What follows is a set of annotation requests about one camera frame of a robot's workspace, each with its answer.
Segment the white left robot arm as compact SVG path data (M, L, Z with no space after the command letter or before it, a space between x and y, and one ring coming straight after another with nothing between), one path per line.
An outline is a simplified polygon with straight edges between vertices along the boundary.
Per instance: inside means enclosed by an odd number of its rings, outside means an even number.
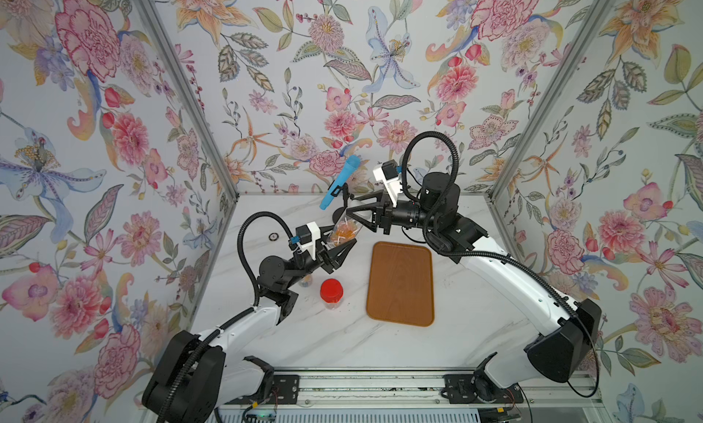
M250 405L269 400L275 370L249 355L246 346L289 316L298 298L294 285L319 268L329 274L339 269L355 244L320 244L315 256L298 250L289 260L264 259L256 280L258 305L211 330L177 333L146 386L143 406L160 422L205 422L216 408L234 400Z

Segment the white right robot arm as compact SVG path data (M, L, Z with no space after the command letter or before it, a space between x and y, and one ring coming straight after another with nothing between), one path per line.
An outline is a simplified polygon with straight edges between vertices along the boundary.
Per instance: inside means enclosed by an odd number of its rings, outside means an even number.
M372 232L395 226L420 229L428 247L476 273L509 300L534 326L516 348L494 351L473 373L476 386L507 389L543 377L567 384L594 349L602 310L555 289L516 261L474 220L459 212L461 190L447 173L427 174L413 198L400 177L379 176L384 188L357 198L347 216Z

